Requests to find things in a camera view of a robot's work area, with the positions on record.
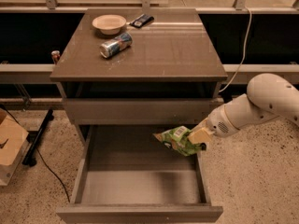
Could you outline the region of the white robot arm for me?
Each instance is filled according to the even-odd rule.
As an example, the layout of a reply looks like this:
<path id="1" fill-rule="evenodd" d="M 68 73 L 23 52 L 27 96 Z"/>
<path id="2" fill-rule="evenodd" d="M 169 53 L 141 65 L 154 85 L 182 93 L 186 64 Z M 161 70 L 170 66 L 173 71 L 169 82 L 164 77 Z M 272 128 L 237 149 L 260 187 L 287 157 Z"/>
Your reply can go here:
<path id="1" fill-rule="evenodd" d="M 249 81 L 246 94 L 214 109 L 188 139 L 192 144 L 207 143 L 213 136 L 227 137 L 279 117 L 299 125 L 299 90 L 278 75 L 263 73 Z"/>

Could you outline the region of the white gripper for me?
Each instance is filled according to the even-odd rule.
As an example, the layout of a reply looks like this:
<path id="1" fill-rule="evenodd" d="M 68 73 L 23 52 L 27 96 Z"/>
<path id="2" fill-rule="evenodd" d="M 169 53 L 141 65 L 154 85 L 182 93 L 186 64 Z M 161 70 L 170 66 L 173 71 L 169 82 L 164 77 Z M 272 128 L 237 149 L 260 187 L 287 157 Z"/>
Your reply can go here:
<path id="1" fill-rule="evenodd" d="M 246 94 L 214 109 L 206 119 L 192 128 L 188 139 L 192 144 L 210 142 L 213 134 L 228 137 L 249 125 L 275 120 L 278 115 L 254 105 Z"/>

